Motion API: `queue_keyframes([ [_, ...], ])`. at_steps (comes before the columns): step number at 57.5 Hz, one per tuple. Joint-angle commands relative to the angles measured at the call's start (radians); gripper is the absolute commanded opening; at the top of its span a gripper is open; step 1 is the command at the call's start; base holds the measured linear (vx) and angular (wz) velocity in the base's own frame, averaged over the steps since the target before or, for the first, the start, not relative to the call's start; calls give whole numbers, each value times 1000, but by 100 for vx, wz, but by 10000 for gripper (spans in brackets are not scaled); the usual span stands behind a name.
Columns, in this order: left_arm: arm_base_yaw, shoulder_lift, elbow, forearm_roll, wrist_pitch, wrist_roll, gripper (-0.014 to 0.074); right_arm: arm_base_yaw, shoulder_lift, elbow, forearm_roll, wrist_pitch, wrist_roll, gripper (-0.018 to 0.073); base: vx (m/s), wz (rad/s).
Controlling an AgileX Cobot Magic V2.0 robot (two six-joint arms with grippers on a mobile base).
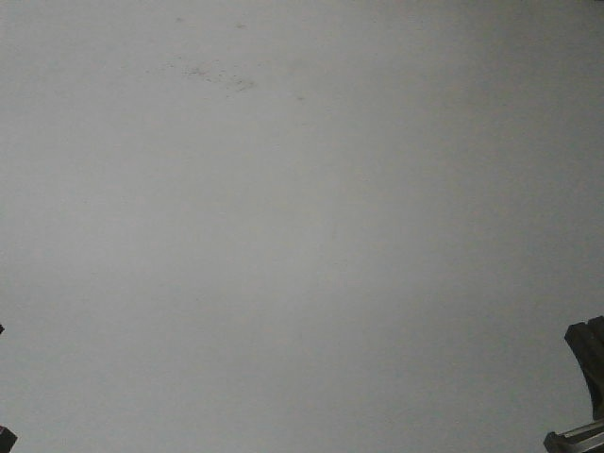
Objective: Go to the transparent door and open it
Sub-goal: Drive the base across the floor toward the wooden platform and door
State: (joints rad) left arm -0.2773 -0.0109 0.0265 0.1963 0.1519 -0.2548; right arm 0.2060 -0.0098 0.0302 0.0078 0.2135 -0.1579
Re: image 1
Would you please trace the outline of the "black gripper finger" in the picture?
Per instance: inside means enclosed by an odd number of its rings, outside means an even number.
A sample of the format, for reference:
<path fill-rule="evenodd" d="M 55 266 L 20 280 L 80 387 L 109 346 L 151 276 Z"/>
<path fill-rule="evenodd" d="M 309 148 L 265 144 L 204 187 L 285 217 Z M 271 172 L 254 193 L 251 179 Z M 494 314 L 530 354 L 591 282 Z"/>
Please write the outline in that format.
<path fill-rule="evenodd" d="M 603 317 L 569 326 L 564 339 L 586 381 L 593 419 L 600 420 L 603 418 Z"/>
<path fill-rule="evenodd" d="M 18 436 L 9 428 L 0 427 L 0 453 L 9 453 L 18 440 Z"/>
<path fill-rule="evenodd" d="M 549 432 L 544 447 L 548 453 L 603 453 L 603 421 L 564 433 Z"/>

